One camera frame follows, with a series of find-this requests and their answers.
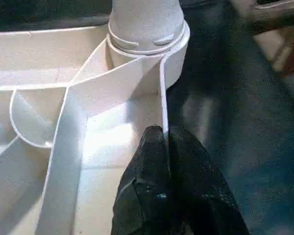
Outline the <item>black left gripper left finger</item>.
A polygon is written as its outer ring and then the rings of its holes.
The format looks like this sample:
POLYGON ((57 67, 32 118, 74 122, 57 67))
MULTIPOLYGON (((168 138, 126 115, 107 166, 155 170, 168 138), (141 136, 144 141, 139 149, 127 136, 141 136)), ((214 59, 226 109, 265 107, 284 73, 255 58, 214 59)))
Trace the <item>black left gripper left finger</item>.
POLYGON ((173 196, 163 130, 149 126, 126 167, 113 205, 111 234, 168 235, 173 196))

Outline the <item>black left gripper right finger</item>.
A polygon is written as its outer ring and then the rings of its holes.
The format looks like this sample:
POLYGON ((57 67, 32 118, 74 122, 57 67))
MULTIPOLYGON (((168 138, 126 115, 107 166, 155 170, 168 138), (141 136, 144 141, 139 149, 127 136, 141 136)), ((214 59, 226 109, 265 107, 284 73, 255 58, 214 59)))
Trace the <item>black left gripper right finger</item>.
POLYGON ((172 126, 169 153, 175 194, 193 234, 249 234, 224 176, 196 136, 172 126))

